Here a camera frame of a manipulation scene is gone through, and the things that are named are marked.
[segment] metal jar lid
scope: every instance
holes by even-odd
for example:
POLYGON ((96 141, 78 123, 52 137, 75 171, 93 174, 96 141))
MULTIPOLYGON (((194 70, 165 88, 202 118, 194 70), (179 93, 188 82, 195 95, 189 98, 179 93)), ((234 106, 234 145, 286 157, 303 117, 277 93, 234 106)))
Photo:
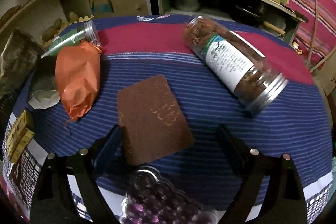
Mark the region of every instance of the metal jar lid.
POLYGON ((258 115, 279 95, 287 84, 288 80, 280 73, 251 104, 246 106, 245 110, 253 116, 258 115))

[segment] brown sponge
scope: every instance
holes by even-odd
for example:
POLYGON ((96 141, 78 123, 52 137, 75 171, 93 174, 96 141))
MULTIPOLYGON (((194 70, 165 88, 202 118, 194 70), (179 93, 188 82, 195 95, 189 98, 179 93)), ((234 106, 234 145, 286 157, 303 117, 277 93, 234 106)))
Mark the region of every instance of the brown sponge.
POLYGON ((120 90, 118 115, 124 154, 130 165, 157 160, 195 142, 163 75, 120 90))

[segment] transparent container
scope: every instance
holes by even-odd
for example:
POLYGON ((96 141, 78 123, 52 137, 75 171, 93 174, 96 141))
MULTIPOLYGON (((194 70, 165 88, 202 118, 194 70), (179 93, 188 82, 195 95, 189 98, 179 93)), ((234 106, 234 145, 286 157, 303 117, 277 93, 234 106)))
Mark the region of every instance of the transparent container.
POLYGON ((260 51, 210 17, 195 16, 184 31, 184 39, 253 116, 288 83, 260 51))
POLYGON ((212 208, 188 197, 151 166, 142 166, 130 176, 121 204, 121 224, 216 224, 212 208))
POLYGON ((83 25, 78 26, 53 41, 49 46, 49 51, 41 55, 41 58, 48 55, 56 56, 62 48, 76 46, 80 44, 82 39, 87 42, 92 42, 95 46, 101 46, 96 26, 92 20, 85 22, 83 25))

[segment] plastic packaging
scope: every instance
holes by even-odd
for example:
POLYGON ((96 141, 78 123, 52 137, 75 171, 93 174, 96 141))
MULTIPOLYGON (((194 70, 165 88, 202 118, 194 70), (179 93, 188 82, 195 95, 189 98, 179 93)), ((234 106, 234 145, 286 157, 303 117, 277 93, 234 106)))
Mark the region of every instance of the plastic packaging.
POLYGON ((101 46, 96 26, 92 20, 53 41, 49 46, 49 51, 45 52, 41 58, 48 55, 56 56, 62 48, 79 45, 81 40, 93 42, 95 46, 101 46))
POLYGON ((100 88, 101 50, 82 41, 65 47, 57 56, 55 78, 57 91, 70 120, 75 122, 92 107, 100 88))
POLYGON ((214 210, 204 208, 164 179, 151 166, 143 166, 130 178, 121 204, 122 224, 216 224, 214 210))
POLYGON ((206 16, 195 16, 185 44, 202 59, 253 116, 268 106, 288 80, 248 41, 206 16))

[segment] orange plastic bag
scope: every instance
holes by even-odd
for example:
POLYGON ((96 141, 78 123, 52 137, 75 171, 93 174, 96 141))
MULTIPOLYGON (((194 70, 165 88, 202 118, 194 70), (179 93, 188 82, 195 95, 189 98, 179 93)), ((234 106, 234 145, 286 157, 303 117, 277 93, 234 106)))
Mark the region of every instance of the orange plastic bag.
POLYGON ((92 107, 100 87, 101 50, 92 43, 60 50, 56 60, 57 91, 72 121, 84 116, 92 107))

